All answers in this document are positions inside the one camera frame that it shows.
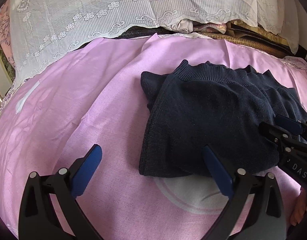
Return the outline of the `person's right hand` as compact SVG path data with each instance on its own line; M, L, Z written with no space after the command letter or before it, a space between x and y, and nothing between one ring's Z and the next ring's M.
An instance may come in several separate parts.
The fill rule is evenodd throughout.
M292 215L290 217L290 224L296 226L301 223L305 212L307 211L307 192L303 187L300 188L300 194L296 200Z

